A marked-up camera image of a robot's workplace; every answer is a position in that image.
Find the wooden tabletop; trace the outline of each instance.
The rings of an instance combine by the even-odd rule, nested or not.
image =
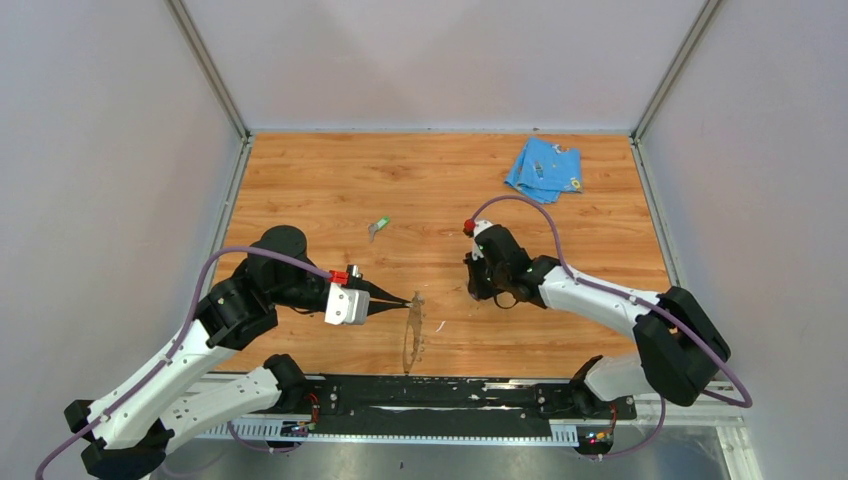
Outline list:
[[[547,206],[570,264],[629,287],[666,290],[668,278],[627,137],[539,135],[582,153],[585,193]],[[612,330],[577,315],[520,304],[501,310],[466,292],[461,230],[503,183],[526,135],[261,134],[255,141],[226,245],[247,245],[275,225],[306,233],[319,267],[359,265],[389,292],[424,298],[421,346],[413,374],[569,377],[598,354],[634,351]],[[367,227],[391,223],[368,242]],[[530,206],[508,201],[481,218],[507,227],[531,257],[556,255],[550,229]],[[216,280],[242,260],[222,259]],[[246,371],[289,353],[305,372],[403,373],[411,350],[406,310],[333,326],[323,314],[279,308],[279,326],[220,369]]]

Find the red clip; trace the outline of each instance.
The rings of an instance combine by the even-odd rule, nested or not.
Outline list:
[[[469,218],[462,225],[462,233],[464,233],[465,235],[467,235],[469,237],[473,237],[474,236],[474,227],[476,227],[476,226],[477,226],[477,222],[475,222],[474,220],[471,220]]]
[[[337,272],[336,270],[330,270],[330,275],[332,275],[330,277],[331,283],[338,283],[342,286],[347,285],[347,280],[350,277],[347,272]]]

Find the small tool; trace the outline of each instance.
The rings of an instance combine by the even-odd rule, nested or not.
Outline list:
[[[374,243],[374,236],[377,235],[377,232],[386,228],[386,225],[388,225],[388,224],[389,224],[389,217],[385,216],[385,217],[377,220],[377,223],[372,223],[371,225],[368,225],[368,237],[369,237],[368,241],[370,243]]]

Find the white metal frame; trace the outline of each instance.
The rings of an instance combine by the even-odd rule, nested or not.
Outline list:
[[[231,172],[231,180],[227,190],[227,195],[222,205],[220,206],[220,220],[219,226],[215,233],[215,237],[213,239],[211,245],[211,251],[217,250],[223,245],[224,238],[226,236],[227,228],[229,226],[233,207],[235,206],[235,200],[238,195],[239,188],[241,187],[241,182],[244,177],[245,170],[247,168],[247,159],[250,156],[250,151],[253,146],[253,141],[255,138],[255,133],[261,131],[251,131],[249,127],[244,123],[237,105],[230,95],[229,91],[224,84],[223,79],[218,73],[215,64],[209,55],[205,45],[203,44],[203,40],[195,28],[194,22],[191,19],[191,15],[186,8],[183,0],[163,0],[170,9],[173,14],[174,21],[179,27],[180,31],[183,33],[183,36],[191,48],[192,52],[195,55],[195,58],[198,62],[199,67],[206,75],[206,78],[209,80],[209,85],[212,88],[213,92],[217,96],[221,106],[226,112],[230,123],[233,125],[234,130],[238,134],[238,137],[242,143],[242,148],[239,152],[238,158],[233,162],[233,170]],[[703,37],[704,33],[708,29],[711,21],[715,17],[716,13],[719,11],[719,8],[723,4],[723,0],[705,0],[703,7],[699,11],[697,17],[694,19],[689,32],[687,33],[685,39],[681,43],[673,61],[669,65],[666,74],[663,79],[660,81],[657,86],[653,97],[648,102],[644,113],[642,114],[638,125],[631,132],[574,132],[574,131],[564,131],[564,132],[555,132],[555,131],[545,131],[545,133],[580,133],[580,134],[591,134],[591,133],[622,133],[628,134],[630,137],[633,158],[636,162],[636,167],[639,172],[639,176],[642,182],[642,187],[645,192],[645,198],[648,204],[648,208],[651,213],[651,219],[654,224],[654,229],[657,234],[657,239],[660,244],[660,249],[662,251],[663,259],[665,262],[666,270],[668,272],[669,280],[674,285],[683,285],[685,286],[685,275],[681,271],[679,256],[677,254],[677,250],[674,246],[674,242],[668,235],[668,228],[665,221],[665,215],[662,208],[662,202],[655,196],[655,180],[653,172],[650,168],[649,159],[645,155],[645,151],[642,147],[642,139],[645,134],[648,132],[654,118],[657,115],[657,112],[662,107],[664,100],[666,99],[668,93],[674,87],[675,81],[677,80],[679,74],[685,68],[689,57],[695,51],[700,39]],[[379,130],[381,132],[385,131],[394,131],[394,130]],[[460,130],[428,130],[428,131],[439,131],[439,132],[459,132]],[[491,130],[461,130],[464,133],[492,133]],[[510,131],[503,130],[497,131],[496,133],[528,133],[531,134],[531,131]],[[211,286],[211,276],[207,280],[206,289]],[[188,395],[192,393],[198,393],[203,391],[204,389],[208,389],[210,385],[219,384],[221,381],[228,380],[228,374],[208,374],[203,379],[198,382],[195,386],[193,386],[188,392]],[[732,387],[727,383],[722,382],[713,382],[710,388],[716,388],[721,390],[732,390]],[[637,410],[639,411],[639,418],[630,421],[620,422],[622,425],[632,424],[632,425],[652,425],[656,423],[659,416],[659,401],[656,395],[642,395],[636,398],[637,402]],[[577,425],[582,422],[579,421],[568,421],[569,425]],[[716,429],[716,433],[719,436],[721,441],[721,445],[724,452],[724,459],[727,464],[728,471],[733,479],[754,479],[758,480],[762,478],[760,473],[756,458],[754,456],[754,451],[751,446],[748,431],[745,427],[744,421],[742,419],[741,413],[737,407],[732,407],[725,405],[721,402],[717,402],[711,400],[707,397],[702,396],[702,399],[699,399],[695,405],[688,408],[681,408],[674,405],[668,406],[668,411],[666,415],[666,424],[667,425],[681,425],[681,426],[708,426],[714,427]],[[221,433],[217,430],[210,431],[207,436],[215,437],[213,433]],[[344,440],[344,441],[357,441],[355,436],[349,436],[350,438],[333,438],[333,441]]]

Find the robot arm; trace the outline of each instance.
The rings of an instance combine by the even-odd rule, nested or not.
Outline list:
[[[517,302],[577,313],[636,343],[638,355],[594,357],[572,377],[568,401],[585,415],[608,408],[616,398],[650,392],[688,406],[718,372],[702,350],[670,330],[672,325],[647,304],[671,312],[723,361],[730,357],[724,339],[685,289],[636,290],[563,268],[553,257],[531,259],[509,230],[486,220],[466,222],[464,232],[473,238],[465,264],[475,299],[509,292]]]
[[[306,256],[306,237],[294,227],[274,227],[252,246],[313,265]],[[407,308],[408,301],[363,280],[356,266],[331,274],[327,279],[248,254],[230,278],[198,302],[195,320],[182,339],[175,335],[100,399],[76,400],[65,409],[74,433],[96,425],[83,437],[90,442],[82,453],[86,470],[105,480],[142,478],[168,453],[209,428],[257,410],[293,408],[302,400],[305,378],[288,355],[275,355],[230,384],[178,400],[207,371],[276,327],[276,305],[325,312],[325,321],[334,325],[361,325],[370,314]],[[162,360],[164,367],[141,382]],[[104,414],[115,399],[130,391],[134,393],[128,400]]]

